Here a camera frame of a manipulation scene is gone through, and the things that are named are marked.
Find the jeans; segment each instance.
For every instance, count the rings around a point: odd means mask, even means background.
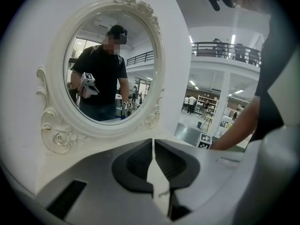
[[[190,114],[192,114],[192,112],[193,112],[193,107],[194,107],[194,105],[188,104],[188,105],[187,105],[187,112],[190,113]]]
[[[105,105],[105,106],[95,106],[80,102],[80,111],[82,111],[88,117],[96,121],[105,121],[115,119],[116,104]]]

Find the box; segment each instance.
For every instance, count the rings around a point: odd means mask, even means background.
[[[130,102],[130,101],[124,102],[123,103],[123,108],[124,109],[130,109],[130,108],[132,108],[132,102]]]
[[[212,137],[205,133],[200,133],[196,147],[210,149],[211,144],[212,144]]]

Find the black t-shirt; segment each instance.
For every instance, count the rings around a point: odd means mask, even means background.
[[[118,55],[110,55],[102,46],[92,52],[93,47],[86,48],[72,67],[72,70],[83,74],[91,73],[95,78],[98,95],[84,99],[81,102],[90,105],[104,106],[116,101],[117,79],[127,78],[124,59]]]
[[[299,42],[295,28],[288,21],[284,11],[275,4],[272,7],[269,35],[261,53],[261,71],[255,92],[260,97],[259,116],[251,141],[263,139],[268,132],[283,125],[268,89],[287,65]]]

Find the white pillar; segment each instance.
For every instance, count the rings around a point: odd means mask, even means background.
[[[230,72],[224,72],[223,82],[222,82],[222,90],[219,99],[219,104],[217,106],[215,117],[212,121],[208,134],[210,136],[214,136],[220,126],[222,121],[223,113],[226,108],[227,104],[227,95],[229,91],[229,84],[230,84]]]

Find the floor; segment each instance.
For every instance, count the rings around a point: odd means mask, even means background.
[[[204,119],[201,118],[201,115],[197,113],[187,114],[186,111],[181,111],[180,119],[175,131],[175,137],[195,146],[197,139],[201,132],[207,133],[208,122],[206,122],[201,128],[197,127],[198,122],[204,124]],[[216,134],[216,137],[212,138],[214,142],[219,138],[219,133]],[[229,149],[229,151],[240,151],[244,152],[248,144],[248,140],[244,140]]]

